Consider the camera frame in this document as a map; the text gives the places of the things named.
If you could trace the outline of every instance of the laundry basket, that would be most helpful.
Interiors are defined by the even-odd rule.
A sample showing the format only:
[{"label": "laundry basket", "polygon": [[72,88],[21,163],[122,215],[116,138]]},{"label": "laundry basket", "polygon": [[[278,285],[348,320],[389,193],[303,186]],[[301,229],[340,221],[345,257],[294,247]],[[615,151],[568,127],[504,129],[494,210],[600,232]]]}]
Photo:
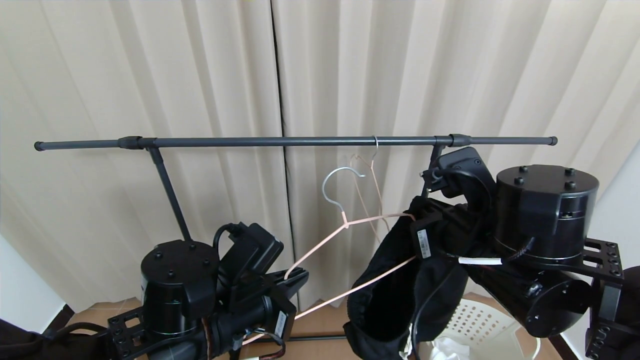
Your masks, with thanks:
[{"label": "laundry basket", "polygon": [[[472,360],[533,360],[540,351],[540,339],[536,338],[533,354],[526,356],[516,337],[519,328],[520,324],[502,311],[481,302],[463,299],[439,337],[469,346]],[[431,349],[431,346],[421,346],[420,358],[429,359]]]}]

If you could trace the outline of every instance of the white cable sleeve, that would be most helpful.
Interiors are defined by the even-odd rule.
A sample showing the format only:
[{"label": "white cable sleeve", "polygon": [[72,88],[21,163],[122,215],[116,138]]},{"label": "white cable sleeve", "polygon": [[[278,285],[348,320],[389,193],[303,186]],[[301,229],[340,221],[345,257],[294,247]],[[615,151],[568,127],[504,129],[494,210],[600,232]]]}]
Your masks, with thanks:
[{"label": "white cable sleeve", "polygon": [[458,262],[468,265],[502,265],[501,258],[458,258]]}]

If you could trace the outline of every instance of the silver hook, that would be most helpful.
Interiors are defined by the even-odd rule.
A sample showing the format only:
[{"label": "silver hook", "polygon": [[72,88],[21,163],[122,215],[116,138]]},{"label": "silver hook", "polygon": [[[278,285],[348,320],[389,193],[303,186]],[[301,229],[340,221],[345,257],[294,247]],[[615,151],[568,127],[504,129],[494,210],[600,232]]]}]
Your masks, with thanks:
[{"label": "silver hook", "polygon": [[322,182],[322,194],[324,195],[324,199],[327,200],[328,202],[331,202],[332,204],[338,205],[338,207],[340,208],[340,211],[344,212],[344,208],[342,207],[342,205],[340,205],[340,203],[337,202],[337,201],[329,199],[329,196],[326,195],[326,190],[324,189],[324,187],[326,186],[326,181],[329,180],[331,175],[334,175],[336,172],[338,172],[340,170],[351,170],[358,177],[365,177],[365,176],[363,174],[357,172],[354,168],[351,168],[351,167],[339,167],[339,168],[335,169],[334,171],[330,172],[329,175],[327,175],[326,178],[324,179],[324,181]]},{"label": "silver hook", "polygon": [[376,157],[376,155],[378,155],[378,137],[376,135],[373,136],[373,140],[376,141],[376,152],[373,153],[373,156],[371,156],[371,163],[373,163],[373,159]]}]

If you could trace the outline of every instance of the brown tile floor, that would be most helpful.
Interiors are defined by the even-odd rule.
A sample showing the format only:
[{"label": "brown tile floor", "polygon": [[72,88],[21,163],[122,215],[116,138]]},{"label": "brown tile floor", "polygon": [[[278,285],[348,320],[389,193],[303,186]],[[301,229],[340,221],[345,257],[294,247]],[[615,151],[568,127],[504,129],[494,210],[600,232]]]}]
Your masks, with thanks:
[{"label": "brown tile floor", "polygon": [[[483,297],[473,293],[465,295],[465,298],[480,301],[506,311],[493,299]],[[100,302],[91,308],[75,314],[69,323],[76,322],[92,322],[106,326],[107,319],[127,310],[140,306],[138,299],[128,299],[120,302]],[[342,325],[348,321],[344,303],[339,308],[324,307],[314,314],[306,316],[294,324],[293,334],[295,336],[304,335],[323,335],[323,334],[340,334],[343,333]],[[522,344],[525,353],[532,352],[535,347],[535,341],[523,329],[517,333],[518,339]],[[276,351],[278,348],[272,344],[251,344],[243,347],[241,359],[251,356],[259,356]],[[227,360],[228,356],[224,355],[217,359]],[[346,340],[328,340],[328,341],[304,341],[287,343],[287,353],[281,358],[282,360],[293,359],[341,359],[341,360],[357,360]],[[562,360],[560,355],[547,339],[542,340],[542,349],[536,360]]]}]

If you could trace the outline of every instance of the curtain fold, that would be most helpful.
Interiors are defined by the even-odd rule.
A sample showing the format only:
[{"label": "curtain fold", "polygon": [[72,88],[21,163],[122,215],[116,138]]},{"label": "curtain fold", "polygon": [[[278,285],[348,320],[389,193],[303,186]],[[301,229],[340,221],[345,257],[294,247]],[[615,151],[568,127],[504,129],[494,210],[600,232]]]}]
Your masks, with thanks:
[{"label": "curtain fold", "polygon": [[[617,1],[274,0],[284,135],[555,135],[555,147],[477,150],[493,174],[576,167],[599,178],[602,194],[640,138],[639,17],[640,4]],[[378,151],[383,213],[419,193],[430,150]],[[370,159],[373,150],[287,150],[297,256],[340,225],[319,187],[352,154]],[[352,178],[337,174],[328,190],[349,219],[362,218]],[[357,181],[377,213],[371,176]],[[310,257],[302,307],[350,287],[376,244],[362,224]]]},{"label": "curtain fold", "polygon": [[[0,2],[0,232],[76,311],[139,295],[141,258],[180,238],[146,152],[38,153],[38,140],[555,135],[555,147],[477,149],[494,174],[571,166],[602,194],[640,139],[638,18],[640,3],[604,0]],[[285,243],[275,270],[340,225],[320,189],[331,170],[366,175],[328,182],[350,220],[396,213],[430,152],[163,156],[192,237],[258,222]],[[374,153],[381,210],[352,158]],[[349,288],[386,233],[356,225],[309,257],[300,307]]]},{"label": "curtain fold", "polygon": [[[139,296],[142,257],[181,235],[145,151],[33,142],[281,136],[272,29],[267,1],[0,4],[0,231],[75,311]],[[163,155],[194,239],[258,222],[292,263],[281,149]]]}]

